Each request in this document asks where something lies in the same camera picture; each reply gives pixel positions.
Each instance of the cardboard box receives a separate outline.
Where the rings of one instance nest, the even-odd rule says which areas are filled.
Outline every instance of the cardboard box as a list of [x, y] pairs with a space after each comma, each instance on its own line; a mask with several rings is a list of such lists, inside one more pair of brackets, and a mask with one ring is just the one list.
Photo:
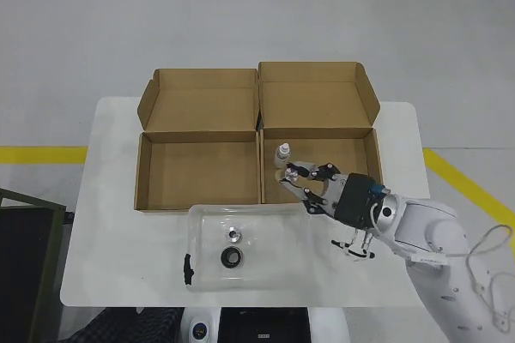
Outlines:
[[[292, 161], [331, 162], [382, 181], [372, 128], [379, 102], [362, 64], [260, 63], [259, 99], [262, 203], [298, 202], [275, 178], [275, 150], [284, 142]], [[318, 194], [323, 187], [299, 183]]]
[[157, 69], [137, 108], [135, 209], [260, 203], [258, 111], [255, 69]]

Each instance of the white table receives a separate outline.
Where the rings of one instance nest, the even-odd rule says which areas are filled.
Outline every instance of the white table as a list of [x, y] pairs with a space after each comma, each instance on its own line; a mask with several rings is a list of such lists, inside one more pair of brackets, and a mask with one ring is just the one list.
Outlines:
[[[347, 227], [324, 216], [313, 226], [312, 292], [186, 290], [186, 215], [133, 210], [141, 124], [139, 98], [97, 105], [70, 238], [61, 300], [68, 306], [422, 306], [404, 261], [373, 242], [374, 260], [353, 262], [330, 244]], [[415, 108], [382, 102], [378, 131], [385, 185], [404, 196], [429, 197]]]

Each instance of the dark fabric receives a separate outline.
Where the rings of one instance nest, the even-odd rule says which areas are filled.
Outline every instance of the dark fabric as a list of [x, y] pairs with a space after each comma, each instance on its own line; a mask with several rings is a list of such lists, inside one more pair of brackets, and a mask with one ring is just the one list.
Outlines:
[[183, 315], [179, 308], [104, 309], [85, 328], [62, 343], [174, 343]]

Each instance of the cardboard box lid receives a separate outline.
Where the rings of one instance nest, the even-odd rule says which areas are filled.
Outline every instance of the cardboard box lid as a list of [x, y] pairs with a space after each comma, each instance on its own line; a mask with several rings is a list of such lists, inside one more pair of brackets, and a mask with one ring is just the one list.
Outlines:
[[264, 129], [371, 128], [379, 102], [357, 62], [261, 62]]
[[146, 132], [254, 131], [255, 69], [157, 69], [137, 107]]

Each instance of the concrete floor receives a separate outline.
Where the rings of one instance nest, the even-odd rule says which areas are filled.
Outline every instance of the concrete floor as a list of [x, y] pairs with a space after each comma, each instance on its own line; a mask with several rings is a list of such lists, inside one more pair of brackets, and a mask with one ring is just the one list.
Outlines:
[[[381, 100], [416, 107], [424, 147], [515, 212], [515, 0], [0, 1], [0, 145], [87, 145], [97, 101], [141, 95], [155, 68], [268, 60], [362, 62]], [[0, 165], [0, 187], [75, 210], [82, 170]], [[428, 178], [471, 240], [494, 223]], [[487, 262], [515, 270], [508, 250]], [[424, 310], [347, 314], [356, 342], [445, 341]], [[63, 334], [86, 316], [66, 309]]]

